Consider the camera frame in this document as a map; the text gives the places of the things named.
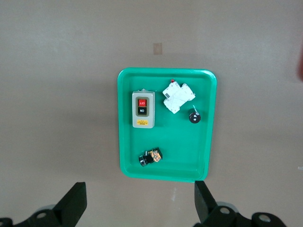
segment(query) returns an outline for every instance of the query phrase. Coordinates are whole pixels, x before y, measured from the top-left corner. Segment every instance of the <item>red object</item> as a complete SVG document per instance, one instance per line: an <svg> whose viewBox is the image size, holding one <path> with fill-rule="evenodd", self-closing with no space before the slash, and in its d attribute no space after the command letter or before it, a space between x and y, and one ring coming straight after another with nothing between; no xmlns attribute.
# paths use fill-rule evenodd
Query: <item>red object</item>
<svg viewBox="0 0 303 227"><path fill-rule="evenodd" d="M139 99L138 106L146 106L146 99Z"/></svg>

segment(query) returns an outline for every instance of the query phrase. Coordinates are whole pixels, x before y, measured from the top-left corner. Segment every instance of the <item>yellow label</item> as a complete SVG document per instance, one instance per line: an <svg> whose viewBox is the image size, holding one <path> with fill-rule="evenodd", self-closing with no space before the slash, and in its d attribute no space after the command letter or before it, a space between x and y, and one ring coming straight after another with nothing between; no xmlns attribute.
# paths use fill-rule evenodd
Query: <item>yellow label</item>
<svg viewBox="0 0 303 227"><path fill-rule="evenodd" d="M148 120L137 120L138 125L148 125Z"/></svg>

